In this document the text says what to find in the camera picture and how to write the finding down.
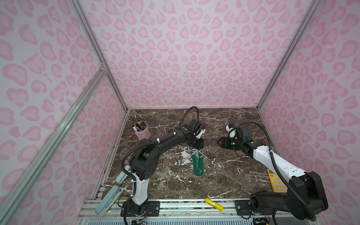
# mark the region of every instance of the marble tabletop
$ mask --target marble tabletop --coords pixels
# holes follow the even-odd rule
[[[132,190],[132,182],[127,178],[121,185],[115,182],[120,174],[120,162],[123,156],[135,148],[139,142],[132,126],[137,118],[149,124],[150,140],[156,139],[175,128],[186,109],[143,109],[131,110],[126,121],[119,148],[116,152],[103,197],[113,186]],[[254,159],[248,158],[238,151],[221,149],[216,141],[227,135],[225,126],[229,123],[257,122],[263,124],[255,108],[217,108],[199,109],[200,122],[205,125],[204,169],[201,178],[196,178],[192,170],[190,155],[176,146],[160,159],[156,172],[150,178],[148,187],[149,199],[185,199],[185,198],[248,198],[251,193],[259,190],[272,191],[267,175],[267,168]],[[196,118],[196,110],[189,112],[184,124]],[[266,136],[261,129],[250,125],[254,140],[267,144]]]

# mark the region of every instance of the pink cup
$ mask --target pink cup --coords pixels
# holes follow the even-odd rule
[[[139,140],[141,139],[148,139],[150,137],[150,130],[148,124],[145,122],[146,128],[142,131],[135,131],[135,135],[138,137]]]

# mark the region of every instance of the black cable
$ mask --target black cable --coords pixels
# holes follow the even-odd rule
[[[245,218],[245,217],[243,217],[242,215],[240,215],[243,219],[245,219],[245,220],[248,220],[248,219],[250,219],[251,218],[251,211],[250,211],[250,216],[248,217],[248,218]]]
[[[271,142],[271,139],[270,139],[268,133],[266,132],[266,130],[260,124],[255,123],[255,122],[245,122],[245,123],[240,124],[239,126],[244,125],[244,124],[248,124],[248,123],[255,124],[255,125],[257,125],[258,127],[260,127],[262,129],[262,131],[266,135],[267,141],[269,142],[269,149],[272,150],[273,149],[273,143]]]
[[[145,213],[146,213],[145,216],[144,216],[142,219],[140,219],[139,221],[144,220],[144,219],[148,216],[149,211],[150,211],[150,209],[149,209],[149,208],[146,208],[146,209],[145,209]]]
[[[309,205],[304,201],[304,199],[302,199],[302,197],[289,185],[289,183],[285,180],[285,178],[282,176],[282,174],[280,173],[277,165],[276,165],[276,162],[275,162],[275,159],[274,159],[274,155],[273,155],[273,143],[271,142],[270,140],[270,137],[267,133],[267,131],[258,123],[255,123],[255,122],[245,122],[245,123],[242,123],[240,125],[243,125],[243,124],[247,124],[247,123],[252,123],[252,124],[255,124],[257,126],[259,126],[265,133],[266,135],[266,138],[267,138],[267,141],[269,142],[269,150],[270,150],[270,158],[271,158],[271,162],[273,164],[273,167],[275,169],[275,172],[276,174],[278,175],[278,177],[281,179],[281,181],[285,184],[285,186],[297,197],[297,199],[302,203],[302,205],[305,207],[305,209],[307,210],[307,212],[310,214],[310,218],[308,218],[308,220],[311,220],[311,221],[316,221],[316,215],[315,213],[310,209]]]
[[[129,196],[129,195],[120,196],[119,199],[117,200],[117,205],[118,205],[119,207],[121,207],[120,204],[119,204],[119,202],[120,202],[120,198],[122,198],[122,197],[128,197],[128,198],[129,198],[130,196]]]
[[[170,138],[172,138],[172,137],[174,137],[174,136],[175,136],[175,134],[173,134],[172,136],[169,136],[169,137],[167,137],[167,138],[159,139],[159,142],[166,141],[166,140],[168,140],[168,139],[170,139]],[[148,146],[148,145],[152,145],[152,144],[155,144],[155,142],[153,141],[153,142],[144,143],[144,144],[141,144],[141,145],[137,146],[136,148],[134,148],[134,149],[131,150],[130,152],[126,153],[125,156],[124,156],[124,157],[122,158],[122,160],[121,160],[121,163],[120,163],[121,170],[122,170],[125,174],[127,174],[128,176],[130,176],[130,177],[132,178],[132,180],[133,180],[133,190],[132,190],[132,194],[131,194],[131,196],[126,200],[126,202],[123,203],[123,208],[124,208],[123,214],[124,214],[124,223],[125,223],[125,225],[128,225],[128,223],[127,223],[127,221],[126,221],[126,215],[125,215],[125,205],[128,204],[128,202],[130,201],[130,199],[136,194],[136,183],[135,183],[135,182],[136,182],[136,177],[135,177],[132,173],[130,173],[129,171],[127,171],[127,170],[125,169],[124,164],[125,164],[126,159],[127,159],[134,151],[136,151],[136,150],[139,149],[139,148],[142,148],[142,147],[145,147],[145,146]]]
[[[290,190],[295,196],[296,198],[301,202],[301,204],[305,207],[306,211],[310,214],[310,218],[307,218],[308,220],[311,221],[316,221],[316,215],[315,213],[310,209],[309,205],[304,201],[304,199],[302,199],[300,197],[300,195],[289,185],[289,183],[285,180],[285,178],[283,177],[283,175],[280,173],[276,163],[275,163],[275,159],[274,159],[274,154],[273,151],[270,151],[270,157],[271,157],[271,162],[273,164],[273,167],[275,169],[276,174],[279,176],[279,178],[281,179],[281,181],[285,184],[286,187],[288,187],[288,190]]]
[[[273,215],[272,215],[274,225],[278,225],[278,223],[276,222],[276,219],[275,219],[275,214],[276,214],[276,211],[277,211],[277,209],[274,209],[274,210],[273,210]]]
[[[243,215],[241,215],[241,214],[240,214],[240,216],[241,216],[243,219],[245,219],[245,220],[249,220],[249,219],[251,218],[251,212],[252,212],[250,206],[249,206],[249,210],[250,210],[250,215],[249,215],[248,218],[243,217]]]
[[[192,110],[192,109],[196,109],[196,112],[197,112],[197,119],[198,119],[198,121],[199,121],[199,119],[200,119],[199,109],[198,109],[196,106],[192,106],[192,107],[190,107],[188,110],[186,110],[186,112],[185,112],[185,114],[184,114],[183,118],[181,119],[181,121],[180,121],[180,123],[179,123],[179,126],[181,126],[181,124],[183,123],[183,121],[184,121],[184,119],[185,119],[186,115],[187,115],[187,114],[189,113],[189,111],[190,111],[190,110]]]

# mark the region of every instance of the metal bracket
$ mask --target metal bracket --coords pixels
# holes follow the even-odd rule
[[[111,87],[114,90],[115,95],[119,99],[123,110],[127,111],[127,107],[126,107],[126,104],[124,102],[124,99],[122,98],[120,90],[119,90],[118,86],[115,83],[114,77],[111,75],[111,73],[109,73],[108,66],[107,66],[107,63],[105,61],[105,58],[104,58],[103,54],[101,53],[100,46],[98,45],[98,43],[96,41],[95,35],[93,34],[93,31],[92,31],[92,29],[91,29],[91,27],[90,27],[90,25],[88,23],[86,14],[85,14],[79,0],[69,0],[69,2],[70,2],[71,6],[74,9],[74,13],[76,14],[82,28],[84,29],[86,37],[88,38],[91,46],[93,47],[94,54],[97,56],[97,58],[99,60],[99,63],[101,64],[100,69],[107,71],[106,76],[109,78]]]
[[[317,11],[320,9],[321,3],[322,3],[322,0],[312,0],[311,1],[309,8],[307,9],[301,23],[299,24],[296,32],[294,33],[294,36],[291,39],[291,42],[290,42],[289,46],[287,47],[287,49],[284,53],[284,56],[281,58],[279,65],[276,68],[276,70],[274,71],[274,75],[272,76],[272,78],[271,78],[268,86],[266,87],[264,94],[262,95],[262,97],[259,101],[259,104],[257,105],[256,108],[260,109],[264,105],[267,97],[270,95],[270,91],[272,90],[276,81],[280,77],[280,75],[283,71],[283,68],[285,67],[286,63],[290,59],[292,53],[295,51],[297,44],[300,42],[302,36],[306,32],[308,26],[310,25],[312,19],[315,17]]]
[[[160,201],[148,201],[147,207],[149,208],[148,216],[159,216]],[[121,210],[120,216],[124,216],[124,208]],[[137,216],[135,210],[130,207],[130,212],[126,213],[127,217]]]
[[[234,202],[235,202],[235,210],[238,216],[249,216],[250,214],[253,215],[253,213],[250,212],[249,200],[235,200]],[[273,208],[267,208],[266,210],[269,213],[269,215],[272,215]]]

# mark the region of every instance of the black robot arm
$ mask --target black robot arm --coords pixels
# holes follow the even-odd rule
[[[140,180],[149,179],[156,171],[159,157],[178,144],[187,144],[193,148],[202,149],[204,147],[204,140],[199,135],[204,130],[205,128],[201,123],[192,120],[188,125],[178,126],[170,130],[169,134],[162,137],[169,139],[161,143],[158,141],[160,139],[153,141],[142,139],[139,145],[146,143],[149,145],[134,151],[130,158],[132,172],[136,173]]]

